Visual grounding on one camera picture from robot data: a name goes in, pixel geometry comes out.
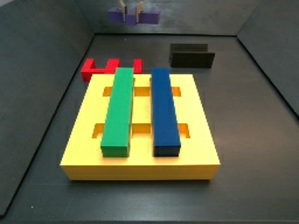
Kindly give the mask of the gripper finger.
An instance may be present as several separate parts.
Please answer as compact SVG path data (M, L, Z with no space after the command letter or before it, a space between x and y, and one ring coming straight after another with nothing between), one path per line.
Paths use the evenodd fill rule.
M140 13L143 12L144 1L145 0L140 0L139 4L136 6L136 10L135 10L135 12L136 12L136 22L139 22Z
M121 10L121 14L123 14L123 21L127 21L127 5L124 3L124 0L117 0L119 3L119 8Z

